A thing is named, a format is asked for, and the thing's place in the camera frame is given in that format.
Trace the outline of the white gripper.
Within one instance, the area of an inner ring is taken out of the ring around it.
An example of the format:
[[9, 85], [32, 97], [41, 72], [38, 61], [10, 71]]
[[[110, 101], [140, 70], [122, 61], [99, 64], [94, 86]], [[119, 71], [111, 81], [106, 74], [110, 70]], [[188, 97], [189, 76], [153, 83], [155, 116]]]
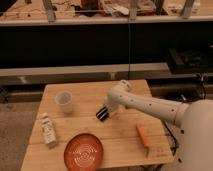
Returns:
[[96, 113], [96, 117], [100, 120], [100, 121], [104, 121], [105, 119], [108, 118], [109, 111], [115, 111], [118, 109], [119, 107], [119, 103], [116, 100], [116, 94], [118, 93], [118, 89], [117, 88], [111, 88], [107, 91], [107, 95], [106, 95], [106, 100], [105, 100], [105, 105], [101, 107], [97, 113]]

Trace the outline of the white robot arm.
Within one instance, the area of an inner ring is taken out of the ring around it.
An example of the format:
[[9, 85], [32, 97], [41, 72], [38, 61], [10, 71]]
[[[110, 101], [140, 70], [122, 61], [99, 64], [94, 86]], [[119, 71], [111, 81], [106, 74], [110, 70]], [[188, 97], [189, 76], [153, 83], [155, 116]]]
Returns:
[[169, 122], [181, 131], [177, 171], [213, 171], [213, 100], [184, 103], [133, 94], [130, 89], [127, 80], [111, 87], [96, 117], [104, 121], [123, 105]]

